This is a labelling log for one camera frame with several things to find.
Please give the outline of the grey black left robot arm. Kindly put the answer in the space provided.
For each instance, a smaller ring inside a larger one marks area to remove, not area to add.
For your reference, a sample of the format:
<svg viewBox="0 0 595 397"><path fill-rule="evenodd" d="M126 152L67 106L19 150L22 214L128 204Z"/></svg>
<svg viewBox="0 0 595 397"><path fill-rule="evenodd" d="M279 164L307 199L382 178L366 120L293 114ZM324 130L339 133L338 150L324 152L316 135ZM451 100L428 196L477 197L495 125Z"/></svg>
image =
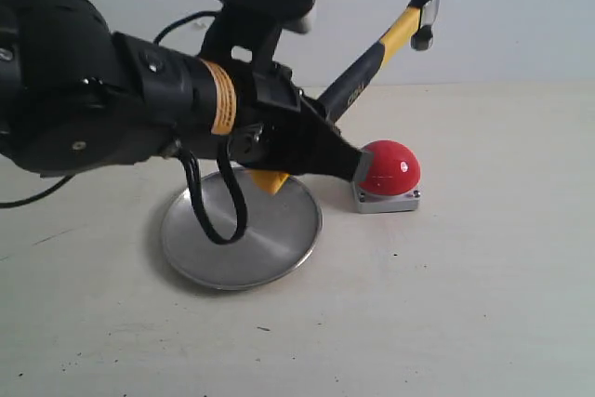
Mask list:
<svg viewBox="0 0 595 397"><path fill-rule="evenodd" d="M88 0L1 0L1 153L43 177L175 149L251 169L352 180L344 140L272 56L313 0L220 0L197 55L110 30Z"/></svg>

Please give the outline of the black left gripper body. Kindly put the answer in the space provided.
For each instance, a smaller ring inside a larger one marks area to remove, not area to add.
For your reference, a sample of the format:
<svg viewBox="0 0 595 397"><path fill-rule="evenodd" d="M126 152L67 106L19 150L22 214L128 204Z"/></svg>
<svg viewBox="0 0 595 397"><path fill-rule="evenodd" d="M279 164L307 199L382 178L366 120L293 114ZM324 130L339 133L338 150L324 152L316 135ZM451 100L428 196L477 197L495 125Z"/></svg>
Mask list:
<svg viewBox="0 0 595 397"><path fill-rule="evenodd" d="M290 169L307 126L304 99L291 71L264 71L239 60L187 57L192 107L185 114L185 151L198 160L229 160L252 169Z"/></svg>

